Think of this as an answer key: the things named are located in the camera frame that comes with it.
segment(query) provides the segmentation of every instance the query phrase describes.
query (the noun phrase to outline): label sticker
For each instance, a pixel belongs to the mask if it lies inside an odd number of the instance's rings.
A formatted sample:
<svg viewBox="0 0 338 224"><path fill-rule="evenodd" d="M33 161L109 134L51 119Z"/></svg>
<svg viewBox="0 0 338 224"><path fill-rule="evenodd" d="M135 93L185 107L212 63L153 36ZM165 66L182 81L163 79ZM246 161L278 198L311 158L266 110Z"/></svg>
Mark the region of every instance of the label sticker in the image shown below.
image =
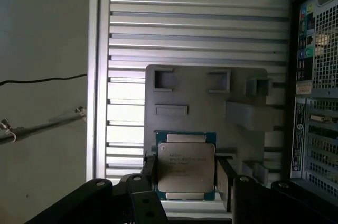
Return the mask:
<svg viewBox="0 0 338 224"><path fill-rule="evenodd" d="M312 83L298 83L296 84L296 95L306 95L311 94Z"/></svg>
<svg viewBox="0 0 338 224"><path fill-rule="evenodd" d="M304 142L305 128L305 104L296 104L295 111L291 170L299 171L302 167L302 147Z"/></svg>

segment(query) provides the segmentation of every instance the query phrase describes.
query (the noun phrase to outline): black plastic mount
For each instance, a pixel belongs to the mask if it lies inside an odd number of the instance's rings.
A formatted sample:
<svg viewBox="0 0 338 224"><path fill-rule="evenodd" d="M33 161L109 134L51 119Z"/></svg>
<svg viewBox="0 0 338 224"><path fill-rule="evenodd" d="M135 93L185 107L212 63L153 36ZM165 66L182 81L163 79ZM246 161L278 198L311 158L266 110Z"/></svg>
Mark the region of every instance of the black plastic mount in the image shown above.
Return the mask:
<svg viewBox="0 0 338 224"><path fill-rule="evenodd" d="M93 179L27 223L338 223L337 207L297 184L277 181L268 189L251 177L237 176L226 158L216 160L217 168L226 174L227 197L223 200L233 214L232 220L168 218L153 190L157 163L154 155L145 158L141 174L127 175L116 186L106 179Z"/></svg>

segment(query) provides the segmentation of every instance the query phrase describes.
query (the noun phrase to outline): metal frame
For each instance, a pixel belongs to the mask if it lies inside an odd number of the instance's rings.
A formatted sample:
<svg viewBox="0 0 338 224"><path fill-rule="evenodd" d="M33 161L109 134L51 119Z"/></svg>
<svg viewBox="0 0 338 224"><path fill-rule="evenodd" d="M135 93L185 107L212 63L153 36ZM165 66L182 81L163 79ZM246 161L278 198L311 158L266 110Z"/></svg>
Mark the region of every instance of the metal frame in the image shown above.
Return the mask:
<svg viewBox="0 0 338 224"><path fill-rule="evenodd" d="M95 177L95 120L98 2L89 0L86 181Z"/></svg>
<svg viewBox="0 0 338 224"><path fill-rule="evenodd" d="M109 0L90 0L86 179L105 177Z"/></svg>
<svg viewBox="0 0 338 224"><path fill-rule="evenodd" d="M298 33L299 33L299 10L301 3L306 0L291 0L291 23L290 23L290 43L289 43L289 64L287 70L287 86L285 97L285 132L282 151L281 178L290 179L291 158L293 148L294 117L295 117L295 95L296 95L296 74L298 54Z"/></svg>

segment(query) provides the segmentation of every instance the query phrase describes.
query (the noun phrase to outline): rectangular slot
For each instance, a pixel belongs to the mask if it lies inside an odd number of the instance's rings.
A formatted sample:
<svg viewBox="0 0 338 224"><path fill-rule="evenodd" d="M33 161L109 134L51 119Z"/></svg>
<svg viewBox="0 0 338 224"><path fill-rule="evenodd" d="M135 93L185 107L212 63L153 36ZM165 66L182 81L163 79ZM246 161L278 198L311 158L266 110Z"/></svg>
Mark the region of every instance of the rectangular slot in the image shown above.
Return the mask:
<svg viewBox="0 0 338 224"><path fill-rule="evenodd" d="M270 78L256 77L249 79L246 85L246 95L269 96L271 95L273 83Z"/></svg>
<svg viewBox="0 0 338 224"><path fill-rule="evenodd" d="M230 92L230 70L221 70L208 73L208 84L210 94L227 94Z"/></svg>
<svg viewBox="0 0 338 224"><path fill-rule="evenodd" d="M162 116L187 116L188 106L186 105L155 105L155 114Z"/></svg>
<svg viewBox="0 0 338 224"><path fill-rule="evenodd" d="M172 92L176 86L173 68L156 68L154 70L154 91Z"/></svg>

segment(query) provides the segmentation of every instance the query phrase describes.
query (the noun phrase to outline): screw hole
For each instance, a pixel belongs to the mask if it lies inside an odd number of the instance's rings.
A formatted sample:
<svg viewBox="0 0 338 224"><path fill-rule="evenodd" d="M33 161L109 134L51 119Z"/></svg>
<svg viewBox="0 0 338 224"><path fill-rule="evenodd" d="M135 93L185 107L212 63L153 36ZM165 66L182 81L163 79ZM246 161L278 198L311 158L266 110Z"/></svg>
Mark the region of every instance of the screw hole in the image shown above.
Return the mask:
<svg viewBox="0 0 338 224"><path fill-rule="evenodd" d="M148 212L148 213L146 213L146 215L149 218L153 218L155 216L153 212Z"/></svg>

